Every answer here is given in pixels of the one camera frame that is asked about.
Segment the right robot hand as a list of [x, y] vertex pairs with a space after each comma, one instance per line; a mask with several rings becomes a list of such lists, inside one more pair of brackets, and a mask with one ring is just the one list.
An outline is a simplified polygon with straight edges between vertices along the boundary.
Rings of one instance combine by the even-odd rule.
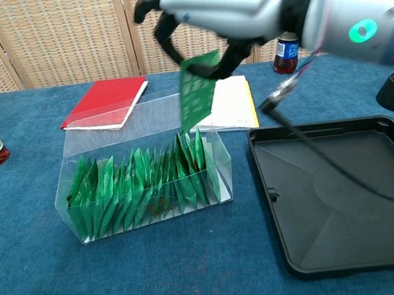
[[303, 42], [303, 30], [311, 0], [137, 0], [133, 11], [136, 24], [151, 11], [161, 12], [154, 37], [164, 52], [181, 65], [182, 54], [172, 42], [181, 24], [214, 32], [228, 47], [214, 66], [191, 64], [189, 73], [206, 80], [228, 78], [246, 59], [254, 45], [263, 46], [285, 32]]

